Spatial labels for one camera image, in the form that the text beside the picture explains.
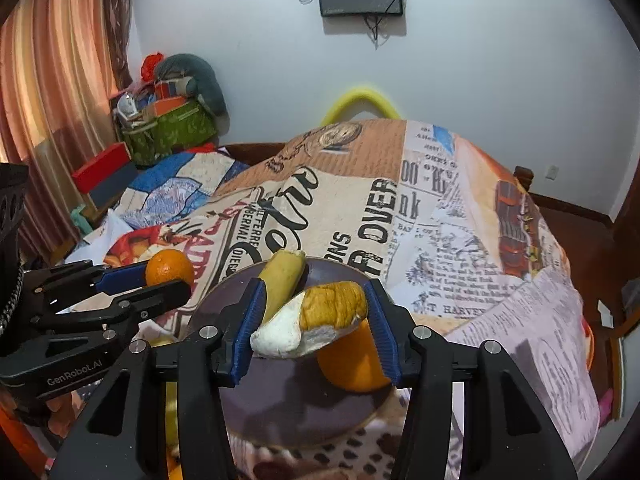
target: curtain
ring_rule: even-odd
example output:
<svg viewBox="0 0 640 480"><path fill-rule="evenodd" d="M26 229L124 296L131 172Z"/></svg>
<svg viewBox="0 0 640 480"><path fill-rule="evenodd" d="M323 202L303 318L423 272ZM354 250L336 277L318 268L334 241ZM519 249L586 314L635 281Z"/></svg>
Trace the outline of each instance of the curtain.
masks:
<svg viewBox="0 0 640 480"><path fill-rule="evenodd" d="M0 158L27 164L20 248L46 260L82 202L70 174L115 141L102 0L20 0L0 30Z"/></svg>
<svg viewBox="0 0 640 480"><path fill-rule="evenodd" d="M131 0L104 0L104 15L113 76L116 79L118 89L124 90L132 83L127 63Z"/></svg>

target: metal screw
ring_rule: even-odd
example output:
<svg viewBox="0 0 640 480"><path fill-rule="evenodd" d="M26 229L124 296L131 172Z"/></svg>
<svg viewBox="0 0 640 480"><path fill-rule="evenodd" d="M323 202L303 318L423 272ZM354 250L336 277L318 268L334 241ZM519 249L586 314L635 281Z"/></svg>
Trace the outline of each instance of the metal screw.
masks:
<svg viewBox="0 0 640 480"><path fill-rule="evenodd" d="M139 354L146 348L146 341L144 339L136 339L129 344L129 351L132 354Z"/></svg>
<svg viewBox="0 0 640 480"><path fill-rule="evenodd" d="M414 328L414 335L418 339L428 339L431 337L431 329L428 326L418 325Z"/></svg>
<svg viewBox="0 0 640 480"><path fill-rule="evenodd" d="M499 354L502 347L500 346L500 343L491 339L484 343L484 349L489 352L489 354Z"/></svg>
<svg viewBox="0 0 640 480"><path fill-rule="evenodd" d="M207 325L203 326L198 333L200 334L200 337L203 337L204 339L211 339L218 334L218 329L214 326Z"/></svg>

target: wooden floor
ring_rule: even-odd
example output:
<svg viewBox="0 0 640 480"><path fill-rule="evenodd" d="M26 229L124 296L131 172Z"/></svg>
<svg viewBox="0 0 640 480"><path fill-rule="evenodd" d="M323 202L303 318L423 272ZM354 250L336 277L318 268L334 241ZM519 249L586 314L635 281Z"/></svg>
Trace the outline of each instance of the wooden floor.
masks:
<svg viewBox="0 0 640 480"><path fill-rule="evenodd" d="M596 339L591 380L600 399L612 386L607 339L612 332L600 322L598 300L609 308L615 325L625 320L620 289L626 283L610 229L603 224L548 208L540 208L551 232L571 263L575 288L584 300L584 317Z"/></svg>

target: wall socket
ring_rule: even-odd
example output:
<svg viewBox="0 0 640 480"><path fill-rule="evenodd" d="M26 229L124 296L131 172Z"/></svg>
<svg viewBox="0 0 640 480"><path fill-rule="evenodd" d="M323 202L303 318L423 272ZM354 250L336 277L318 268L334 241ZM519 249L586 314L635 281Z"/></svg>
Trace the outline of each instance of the wall socket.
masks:
<svg viewBox="0 0 640 480"><path fill-rule="evenodd" d="M558 176L558 170L559 168L557 166L549 166L548 168L546 168L545 178L548 178L549 180L555 180Z"/></svg>

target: green fabric storage bin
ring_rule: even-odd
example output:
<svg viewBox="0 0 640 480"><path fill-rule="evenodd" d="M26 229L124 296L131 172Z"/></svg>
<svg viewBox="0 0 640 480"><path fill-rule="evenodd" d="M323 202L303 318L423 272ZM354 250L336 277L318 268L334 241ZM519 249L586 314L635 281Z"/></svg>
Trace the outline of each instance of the green fabric storage bin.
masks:
<svg viewBox="0 0 640 480"><path fill-rule="evenodd" d="M213 119L197 101L189 101L145 126L122 131L131 158L138 166L154 165L171 155L176 144L192 148L216 134Z"/></svg>

